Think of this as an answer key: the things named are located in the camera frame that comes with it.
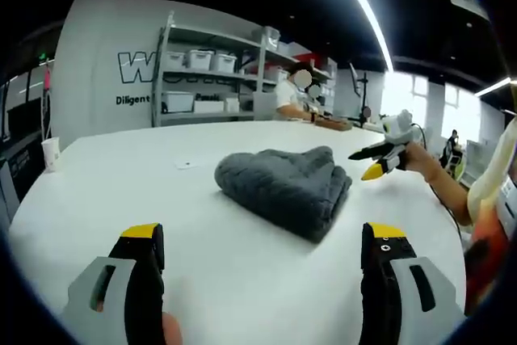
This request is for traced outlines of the person's right hand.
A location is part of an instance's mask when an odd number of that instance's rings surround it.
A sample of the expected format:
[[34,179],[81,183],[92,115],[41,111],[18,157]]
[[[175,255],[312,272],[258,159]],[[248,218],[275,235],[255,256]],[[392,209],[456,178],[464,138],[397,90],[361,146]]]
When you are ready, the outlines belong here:
[[441,165],[419,143],[409,142],[405,148],[406,164],[403,170],[419,173],[427,183],[439,175]]

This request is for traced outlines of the person's left hand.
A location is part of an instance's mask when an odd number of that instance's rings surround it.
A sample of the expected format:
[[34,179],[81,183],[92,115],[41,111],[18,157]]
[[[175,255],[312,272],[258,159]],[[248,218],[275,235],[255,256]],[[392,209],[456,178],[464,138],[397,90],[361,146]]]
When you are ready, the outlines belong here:
[[178,321],[169,313],[162,313],[162,327],[166,345],[182,345],[183,336]]

